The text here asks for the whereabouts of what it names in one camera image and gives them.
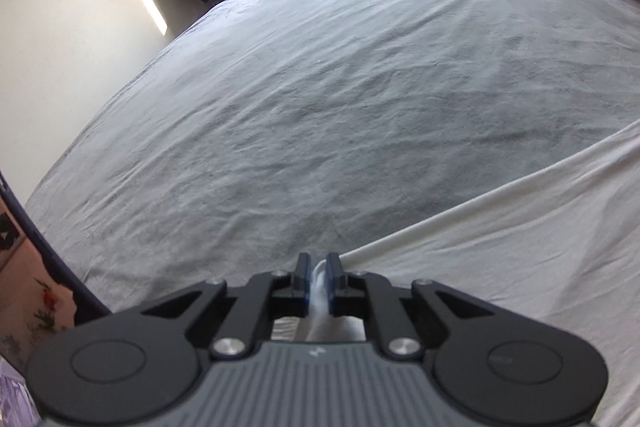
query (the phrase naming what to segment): wall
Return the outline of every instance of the wall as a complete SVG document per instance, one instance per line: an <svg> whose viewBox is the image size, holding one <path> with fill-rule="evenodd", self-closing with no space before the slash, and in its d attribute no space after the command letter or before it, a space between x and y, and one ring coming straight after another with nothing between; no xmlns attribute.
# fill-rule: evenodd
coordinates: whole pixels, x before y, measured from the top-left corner
<svg viewBox="0 0 640 427"><path fill-rule="evenodd" d="M164 35L143 0L0 0L0 169L21 201L100 107L207 9L152 4Z"/></svg>

